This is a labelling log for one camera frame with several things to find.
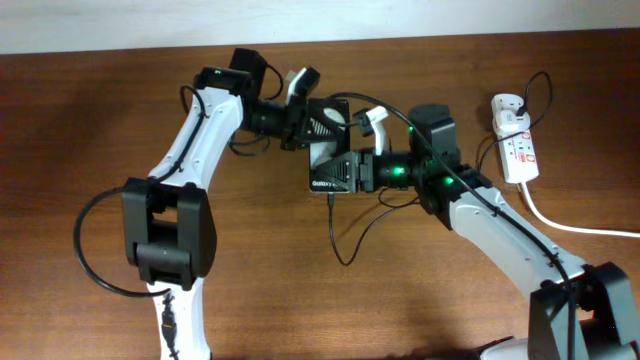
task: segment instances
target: wooden table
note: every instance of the wooden table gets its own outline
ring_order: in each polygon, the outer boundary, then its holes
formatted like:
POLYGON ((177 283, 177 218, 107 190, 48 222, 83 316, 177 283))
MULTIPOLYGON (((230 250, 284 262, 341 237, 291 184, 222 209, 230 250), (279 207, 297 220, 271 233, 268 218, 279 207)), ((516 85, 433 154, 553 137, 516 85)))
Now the wooden table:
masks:
MULTIPOLYGON (((285 73, 315 66, 322 73, 315 96, 359 91, 404 111, 449 104, 469 163, 491 134, 491 97, 522 94, 529 77, 545 69, 556 101, 534 131, 542 175, 531 188, 538 207, 566 224, 640 230, 638 30, 254 48, 285 73)), ((92 283, 74 256, 72 226, 91 196, 147 175, 184 120, 179 85, 203 65, 226 66, 232 51, 0 57, 2 358, 159 358, 151 301, 92 283)), ((532 90, 532 113, 544 105, 543 84, 532 90)), ((264 93, 276 85, 267 75, 264 93)), ((352 110, 363 105, 354 102, 352 110)), ((393 119, 385 126, 394 148, 407 149, 404 125, 393 119)), ((354 136, 353 147, 372 141, 354 136)), ((260 158, 226 151, 210 189, 219 240, 204 307, 215 355, 383 358, 527 335, 527 303, 507 277, 417 206, 379 224, 353 266, 340 266, 329 246, 325 197, 307 189, 307 153, 274 145, 260 158)), ((638 240, 551 229, 504 183, 497 153, 485 173, 559 245, 592 264, 622 267, 640 300, 638 240)), ((383 211, 376 204, 367 194, 337 197, 342 252, 383 211)), ((118 199, 95 209, 84 229, 86 255, 106 279, 144 290, 125 259, 121 216, 118 199)))

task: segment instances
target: power plug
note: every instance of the power plug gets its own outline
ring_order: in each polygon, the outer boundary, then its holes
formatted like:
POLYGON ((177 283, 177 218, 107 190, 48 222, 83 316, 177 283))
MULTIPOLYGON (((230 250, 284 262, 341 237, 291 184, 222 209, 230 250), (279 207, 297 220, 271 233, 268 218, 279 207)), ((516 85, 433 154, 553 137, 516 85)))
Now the power plug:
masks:
POLYGON ((526 112, 516 116, 522 103, 522 98, 513 94, 499 94, 491 100, 493 129, 498 140, 522 132, 499 143, 505 181, 510 184, 527 182, 540 174, 531 132, 528 130, 531 118, 526 112))

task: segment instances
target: white arm segment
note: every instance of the white arm segment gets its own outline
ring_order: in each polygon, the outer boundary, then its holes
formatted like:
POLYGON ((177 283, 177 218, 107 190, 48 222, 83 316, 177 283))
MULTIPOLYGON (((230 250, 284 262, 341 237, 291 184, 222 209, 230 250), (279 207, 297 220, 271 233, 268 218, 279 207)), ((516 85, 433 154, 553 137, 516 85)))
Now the white arm segment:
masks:
MULTIPOLYGON (((516 213, 496 188, 478 188, 476 191, 490 203, 500 206, 514 220, 534 234, 551 252, 558 253, 569 278, 584 272, 585 261, 554 244, 516 213)), ((526 235, 500 216, 482 205, 471 193, 465 192, 450 204, 451 227, 460 236, 474 243, 504 272, 527 301, 532 292, 540 289, 544 280, 562 282, 562 277, 549 259, 526 235)))
MULTIPOLYGON (((200 189, 209 189, 213 171, 224 151, 227 142, 242 122, 242 100, 239 96, 230 95, 229 91, 215 88, 198 90, 205 103, 206 116, 196 135, 189 153, 182 162, 181 169, 163 181, 163 184, 184 186, 192 182, 200 189)), ((178 159, 184 149, 193 128, 198 122, 200 106, 195 96, 191 110, 187 115, 178 137, 171 149, 149 176, 160 177, 166 174, 171 165, 178 159)))
MULTIPOLYGON (((184 291, 180 285, 156 281, 154 285, 147 284, 149 291, 171 289, 171 310, 176 322, 175 349, 179 351, 178 358, 189 360, 210 360, 211 350, 207 345, 204 334, 204 316, 202 312, 203 278, 196 279, 190 291, 184 291)), ((160 331, 161 360, 173 360, 169 355, 167 342, 162 336, 162 311, 164 310, 163 296, 153 298, 160 331)))

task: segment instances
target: wooden surface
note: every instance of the wooden surface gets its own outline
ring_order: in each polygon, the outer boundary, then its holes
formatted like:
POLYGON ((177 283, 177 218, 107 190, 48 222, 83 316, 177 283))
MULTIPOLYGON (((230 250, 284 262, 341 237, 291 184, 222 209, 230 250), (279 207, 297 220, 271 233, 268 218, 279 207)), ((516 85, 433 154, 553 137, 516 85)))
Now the wooden surface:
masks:
MULTIPOLYGON (((533 136, 542 175, 531 188, 539 209, 566 224, 637 231, 639 39, 640 31, 624 30, 256 48, 283 72, 313 64, 322 73, 316 96, 360 91, 404 111, 449 104, 470 163, 490 134, 492 95, 522 93, 545 69, 556 102, 533 136)), ((73 254, 72 226, 91 196, 156 165, 184 120, 179 85, 203 65, 227 65, 232 50, 0 57, 0 357, 159 357, 151 301, 92 283, 73 254)), ((275 87, 268 75, 264 92, 275 87)), ((546 93, 543 85, 533 92, 537 112, 546 93)), ((407 149, 402 123, 386 124, 394 148, 407 149)), ((354 138, 354 148, 373 141, 354 138)), ((489 156, 486 175, 516 211, 588 262, 614 261, 640 300, 638 240, 544 226, 504 184, 497 160, 489 156)), ((225 151, 210 190, 218 252, 204 294, 214 354, 383 358, 526 336, 528 306, 509 280, 419 207, 380 223, 354 265, 341 267, 329 246, 325 197, 309 193, 307 171, 304 151, 273 146, 256 159, 225 151)), ((109 200, 89 216, 86 255, 106 279, 143 290, 126 262, 119 206, 109 200)), ((338 196, 339 248, 349 253, 381 211, 375 196, 338 196)))

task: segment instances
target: white cable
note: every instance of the white cable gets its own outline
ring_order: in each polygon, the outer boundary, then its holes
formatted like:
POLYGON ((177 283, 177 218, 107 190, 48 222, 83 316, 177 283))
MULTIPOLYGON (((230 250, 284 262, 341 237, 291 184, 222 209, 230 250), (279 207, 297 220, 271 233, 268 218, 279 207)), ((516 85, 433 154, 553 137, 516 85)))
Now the white cable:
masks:
POLYGON ((630 232, 630 231, 586 229, 586 228, 578 228, 578 227, 566 226, 566 225, 561 225, 561 224, 555 223, 555 222, 547 219, 546 217, 542 216, 542 214, 540 214, 538 209, 536 209, 536 206, 533 205, 533 200, 531 200, 531 195, 529 194, 529 188, 527 188, 527 183, 525 183, 525 182, 520 183, 520 189, 521 189, 522 193, 524 194, 524 198, 527 201, 527 205, 529 205, 529 209, 531 209, 531 212, 533 212, 533 214, 538 219, 540 219, 540 221, 542 221, 543 223, 545 223, 545 224, 547 224, 547 225, 549 225, 551 227, 554 227, 554 228, 560 229, 560 230, 564 230, 564 231, 573 231, 573 232, 578 232, 578 233, 583 233, 583 234, 628 236, 628 237, 640 238, 640 233, 634 233, 634 232, 630 232))

